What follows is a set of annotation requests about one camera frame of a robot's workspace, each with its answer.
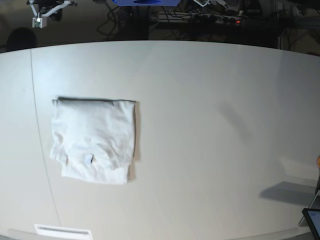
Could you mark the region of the blue box overhead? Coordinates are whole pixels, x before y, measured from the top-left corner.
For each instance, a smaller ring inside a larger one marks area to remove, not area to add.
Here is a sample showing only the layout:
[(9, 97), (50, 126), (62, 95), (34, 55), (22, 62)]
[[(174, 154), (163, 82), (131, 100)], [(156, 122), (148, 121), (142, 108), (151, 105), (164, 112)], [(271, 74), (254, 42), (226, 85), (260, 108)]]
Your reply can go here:
[(119, 7), (128, 6), (165, 6), (176, 7), (180, 0), (113, 0)]

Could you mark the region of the tablet screen with stand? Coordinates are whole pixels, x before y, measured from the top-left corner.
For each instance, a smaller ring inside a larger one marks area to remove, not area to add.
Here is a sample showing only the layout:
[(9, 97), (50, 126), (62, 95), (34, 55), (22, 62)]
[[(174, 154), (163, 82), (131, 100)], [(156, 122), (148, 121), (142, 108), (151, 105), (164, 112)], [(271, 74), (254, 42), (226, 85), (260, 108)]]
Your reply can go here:
[(303, 217), (299, 227), (309, 227), (315, 240), (320, 240), (320, 179), (317, 181), (315, 195), (309, 207), (302, 210)]

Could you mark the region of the white label strip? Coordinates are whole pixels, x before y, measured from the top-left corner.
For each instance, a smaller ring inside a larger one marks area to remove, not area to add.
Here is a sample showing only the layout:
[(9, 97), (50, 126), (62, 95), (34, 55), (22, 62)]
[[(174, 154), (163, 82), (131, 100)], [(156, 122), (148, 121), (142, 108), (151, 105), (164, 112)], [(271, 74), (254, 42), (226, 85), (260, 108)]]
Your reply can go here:
[(69, 228), (69, 227), (58, 227), (50, 226), (43, 224), (34, 224), (37, 234), (41, 234), (43, 231), (47, 232), (60, 232), (60, 233), (72, 233), (72, 234), (83, 234), (83, 235), (92, 235), (91, 230), (89, 229), (78, 229), (78, 228)]

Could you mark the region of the white T-shirt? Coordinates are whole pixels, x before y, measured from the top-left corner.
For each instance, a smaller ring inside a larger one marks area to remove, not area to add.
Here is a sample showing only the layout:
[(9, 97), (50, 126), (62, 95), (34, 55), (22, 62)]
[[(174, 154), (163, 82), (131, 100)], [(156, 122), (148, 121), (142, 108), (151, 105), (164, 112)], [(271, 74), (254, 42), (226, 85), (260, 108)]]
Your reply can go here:
[(136, 102), (58, 98), (53, 100), (50, 158), (63, 177), (123, 185), (136, 146)]

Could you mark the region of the black power strip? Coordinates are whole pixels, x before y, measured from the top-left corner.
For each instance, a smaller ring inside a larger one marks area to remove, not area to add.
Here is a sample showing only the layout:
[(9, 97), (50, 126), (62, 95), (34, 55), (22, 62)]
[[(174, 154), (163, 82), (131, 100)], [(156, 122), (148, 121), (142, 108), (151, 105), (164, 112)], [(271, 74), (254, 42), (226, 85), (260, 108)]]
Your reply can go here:
[(218, 14), (187, 14), (174, 15), (160, 12), (158, 15), (152, 16), (152, 22), (157, 23), (181, 23), (181, 24), (220, 24), (239, 26), (245, 18), (241, 16), (225, 16)]

